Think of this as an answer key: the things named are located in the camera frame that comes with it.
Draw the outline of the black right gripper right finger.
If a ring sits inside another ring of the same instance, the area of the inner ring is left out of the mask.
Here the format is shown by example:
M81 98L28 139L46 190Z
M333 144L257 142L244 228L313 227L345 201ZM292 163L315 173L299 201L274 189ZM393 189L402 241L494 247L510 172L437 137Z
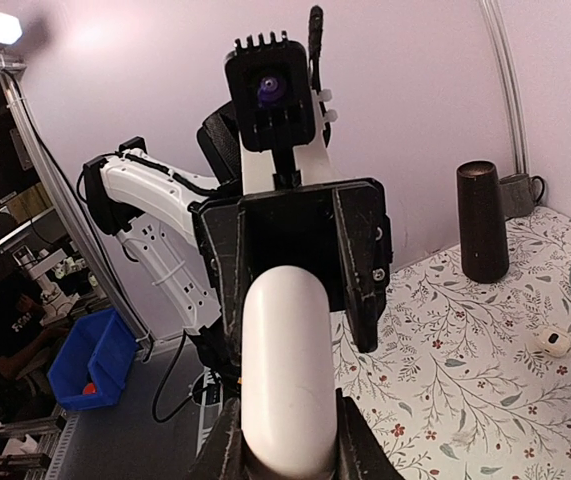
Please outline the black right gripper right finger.
M356 405L336 390L337 457L334 479L404 480L396 470Z

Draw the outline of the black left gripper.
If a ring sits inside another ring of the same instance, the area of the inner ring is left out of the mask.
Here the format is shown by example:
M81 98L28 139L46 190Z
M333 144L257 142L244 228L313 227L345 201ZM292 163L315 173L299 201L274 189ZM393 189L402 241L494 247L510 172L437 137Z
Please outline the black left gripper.
M282 265L314 274L331 311L346 313L358 351L375 351L390 281L382 184L364 178L245 195L232 103L203 121L197 141L221 185L190 211L231 363L241 365L242 310L251 282Z

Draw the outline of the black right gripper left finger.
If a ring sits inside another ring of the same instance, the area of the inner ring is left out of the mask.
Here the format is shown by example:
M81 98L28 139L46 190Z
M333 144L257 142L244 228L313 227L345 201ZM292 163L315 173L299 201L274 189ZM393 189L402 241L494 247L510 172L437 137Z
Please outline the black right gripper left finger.
M241 402L229 399L194 464L195 479L242 479Z

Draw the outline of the white round earbud case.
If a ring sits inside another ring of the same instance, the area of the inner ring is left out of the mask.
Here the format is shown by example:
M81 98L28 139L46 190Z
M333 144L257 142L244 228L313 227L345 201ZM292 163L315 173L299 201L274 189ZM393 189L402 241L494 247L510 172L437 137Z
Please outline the white round earbud case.
M571 348L571 336L555 326L543 326L536 335L540 349L554 357L564 357Z

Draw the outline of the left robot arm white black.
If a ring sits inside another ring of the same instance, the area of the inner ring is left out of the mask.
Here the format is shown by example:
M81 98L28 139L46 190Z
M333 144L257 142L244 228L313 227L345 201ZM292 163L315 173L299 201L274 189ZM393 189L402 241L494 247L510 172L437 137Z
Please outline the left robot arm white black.
M198 132L210 177L150 157L140 137L84 165L93 223L144 266L211 368L239 370L248 291L280 266L321 282L360 352L378 346L392 259L385 193L374 179L343 180L332 168L329 98L312 94L317 135L294 149L292 167L241 146L232 104Z

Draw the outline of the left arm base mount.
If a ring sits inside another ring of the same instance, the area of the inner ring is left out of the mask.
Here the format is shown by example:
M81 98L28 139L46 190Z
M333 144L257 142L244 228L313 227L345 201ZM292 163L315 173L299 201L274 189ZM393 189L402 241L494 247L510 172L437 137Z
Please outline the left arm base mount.
M204 447L222 413L225 402L240 396L240 368L234 365L225 342L203 335L189 335L203 373L191 386L191 400L198 406L196 453Z

